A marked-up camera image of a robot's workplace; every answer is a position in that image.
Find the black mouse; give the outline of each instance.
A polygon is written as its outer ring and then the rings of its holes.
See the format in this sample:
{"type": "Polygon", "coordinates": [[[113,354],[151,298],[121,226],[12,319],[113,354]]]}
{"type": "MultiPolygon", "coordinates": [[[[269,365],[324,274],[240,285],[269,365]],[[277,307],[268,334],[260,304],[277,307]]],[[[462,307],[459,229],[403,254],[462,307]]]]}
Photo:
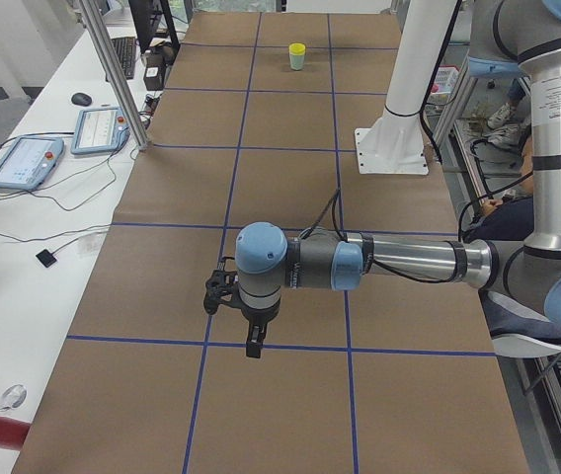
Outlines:
{"type": "Polygon", "coordinates": [[[77,92],[72,96],[72,99],[70,100],[72,101],[72,104],[81,107],[87,107],[92,104],[92,98],[84,92],[77,92]]]}

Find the green cup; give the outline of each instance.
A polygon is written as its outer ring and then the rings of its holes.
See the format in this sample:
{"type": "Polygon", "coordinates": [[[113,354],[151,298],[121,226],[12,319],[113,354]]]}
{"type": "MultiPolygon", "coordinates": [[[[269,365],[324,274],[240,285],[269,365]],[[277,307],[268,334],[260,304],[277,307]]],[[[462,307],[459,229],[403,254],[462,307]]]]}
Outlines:
{"type": "Polygon", "coordinates": [[[307,46],[301,42],[293,42],[289,45],[289,65],[294,71],[299,71],[304,65],[304,54],[307,46]]]}

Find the keyboard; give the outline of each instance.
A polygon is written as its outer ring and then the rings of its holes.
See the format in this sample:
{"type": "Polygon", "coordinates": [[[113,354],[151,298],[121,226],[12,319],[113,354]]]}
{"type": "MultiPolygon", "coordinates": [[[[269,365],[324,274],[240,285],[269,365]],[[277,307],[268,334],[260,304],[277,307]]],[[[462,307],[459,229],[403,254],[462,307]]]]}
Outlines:
{"type": "Polygon", "coordinates": [[[135,37],[112,38],[112,44],[119,57],[120,66],[126,79],[133,79],[135,70],[135,37]]]}

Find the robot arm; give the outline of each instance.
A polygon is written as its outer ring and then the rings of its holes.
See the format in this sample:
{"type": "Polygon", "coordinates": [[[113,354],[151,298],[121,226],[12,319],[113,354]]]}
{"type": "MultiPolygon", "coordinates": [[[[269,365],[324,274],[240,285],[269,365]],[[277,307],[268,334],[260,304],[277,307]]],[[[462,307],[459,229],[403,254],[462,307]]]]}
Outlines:
{"type": "MultiPolygon", "coordinates": [[[[366,234],[344,238],[323,229],[287,239],[272,224],[251,224],[237,238],[237,271],[227,272],[223,262],[206,283],[204,300],[208,314],[221,304],[241,309],[249,321],[247,356],[261,356],[283,286],[351,290],[366,273],[465,281],[561,324],[561,0],[477,0],[471,55],[473,73],[507,72],[516,63],[531,77],[533,234],[524,242],[468,245],[366,234]]],[[[388,96],[405,93],[391,87],[388,96]]]]}

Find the black box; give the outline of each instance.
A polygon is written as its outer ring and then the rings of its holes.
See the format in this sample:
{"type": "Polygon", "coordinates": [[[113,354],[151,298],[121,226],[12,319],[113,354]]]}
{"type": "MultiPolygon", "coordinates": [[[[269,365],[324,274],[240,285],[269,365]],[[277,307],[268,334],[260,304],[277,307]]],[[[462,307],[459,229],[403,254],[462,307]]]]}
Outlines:
{"type": "Polygon", "coordinates": [[[164,75],[166,73],[166,63],[164,56],[159,53],[149,53],[144,55],[144,85],[147,91],[161,91],[164,89],[164,75]]]}

